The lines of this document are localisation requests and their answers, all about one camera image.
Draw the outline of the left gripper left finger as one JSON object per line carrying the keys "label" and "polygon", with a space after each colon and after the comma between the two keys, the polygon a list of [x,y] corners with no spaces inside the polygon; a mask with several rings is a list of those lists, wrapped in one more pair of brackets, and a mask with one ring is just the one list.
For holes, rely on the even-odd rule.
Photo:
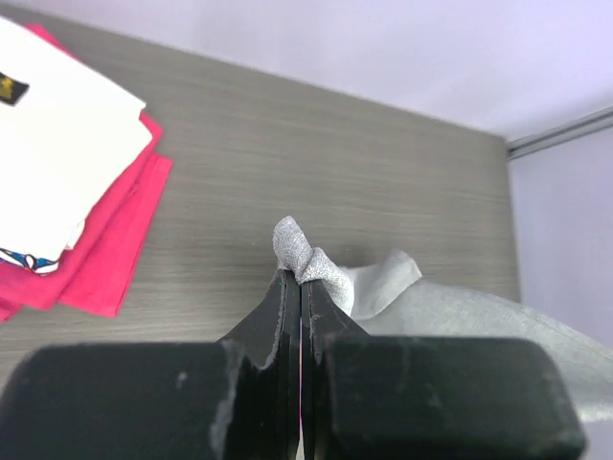
{"label": "left gripper left finger", "polygon": [[5,459],[292,459],[301,293],[280,270],[214,342],[46,346],[1,397]]}

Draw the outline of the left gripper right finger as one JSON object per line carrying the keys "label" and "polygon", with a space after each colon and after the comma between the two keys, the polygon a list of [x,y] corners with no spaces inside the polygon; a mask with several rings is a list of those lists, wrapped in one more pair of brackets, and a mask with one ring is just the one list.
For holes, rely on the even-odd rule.
{"label": "left gripper right finger", "polygon": [[374,336],[321,282],[301,289],[308,459],[578,459],[587,439],[552,359],[502,337]]}

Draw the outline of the grey cloth napkin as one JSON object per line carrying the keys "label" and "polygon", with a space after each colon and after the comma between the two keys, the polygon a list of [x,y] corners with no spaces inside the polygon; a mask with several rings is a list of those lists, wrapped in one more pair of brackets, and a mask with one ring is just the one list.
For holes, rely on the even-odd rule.
{"label": "grey cloth napkin", "polygon": [[281,267],[300,284],[322,282],[335,306],[366,332],[529,339],[555,361],[583,421],[611,420],[612,351],[587,335],[511,300],[428,281],[401,250],[377,264],[335,264],[293,217],[277,223],[272,242]]}

